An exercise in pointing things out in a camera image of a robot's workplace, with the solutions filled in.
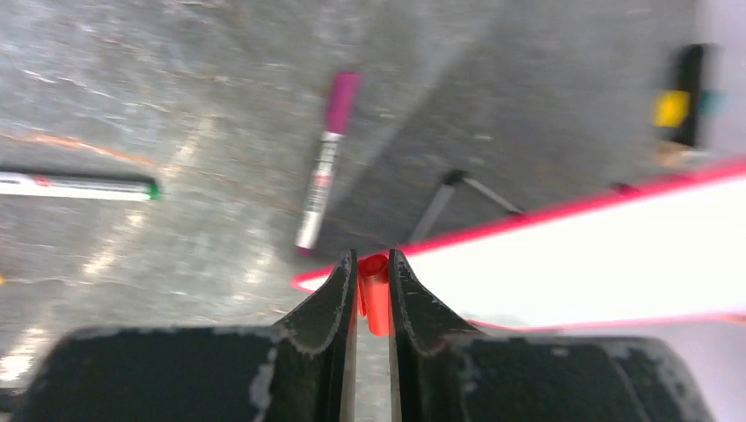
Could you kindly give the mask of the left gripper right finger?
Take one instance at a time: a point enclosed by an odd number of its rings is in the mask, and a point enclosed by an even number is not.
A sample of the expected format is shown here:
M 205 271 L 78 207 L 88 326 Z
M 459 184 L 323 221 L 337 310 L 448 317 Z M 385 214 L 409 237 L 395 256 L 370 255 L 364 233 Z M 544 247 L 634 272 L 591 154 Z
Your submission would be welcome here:
M 647 337 L 491 336 L 388 258 L 395 421 L 710 421 L 697 383 Z

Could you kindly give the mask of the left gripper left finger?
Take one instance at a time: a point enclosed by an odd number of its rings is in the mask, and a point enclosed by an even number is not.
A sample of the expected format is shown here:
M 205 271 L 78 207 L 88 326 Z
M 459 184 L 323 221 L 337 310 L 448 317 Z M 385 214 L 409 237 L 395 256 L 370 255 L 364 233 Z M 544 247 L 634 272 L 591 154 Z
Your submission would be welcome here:
M 90 327 L 63 337 L 20 421 L 351 421 L 357 256 L 266 326 Z

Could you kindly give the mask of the red marker cap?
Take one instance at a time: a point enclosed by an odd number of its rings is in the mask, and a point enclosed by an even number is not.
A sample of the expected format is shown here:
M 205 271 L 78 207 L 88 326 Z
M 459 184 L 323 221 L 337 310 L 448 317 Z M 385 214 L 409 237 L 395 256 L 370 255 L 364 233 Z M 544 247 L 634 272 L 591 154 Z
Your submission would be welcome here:
M 358 261 L 357 293 L 361 315 L 367 319 L 370 332 L 387 337 L 390 328 L 389 261 L 375 254 Z

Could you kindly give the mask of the pink framed whiteboard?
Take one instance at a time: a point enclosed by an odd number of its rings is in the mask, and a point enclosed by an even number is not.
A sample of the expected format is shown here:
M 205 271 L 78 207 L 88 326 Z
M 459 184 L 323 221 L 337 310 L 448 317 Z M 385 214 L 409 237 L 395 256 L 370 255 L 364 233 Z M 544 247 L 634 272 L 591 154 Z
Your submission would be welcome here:
M 403 251 L 470 324 L 528 331 L 743 321 L 743 159 L 617 188 Z

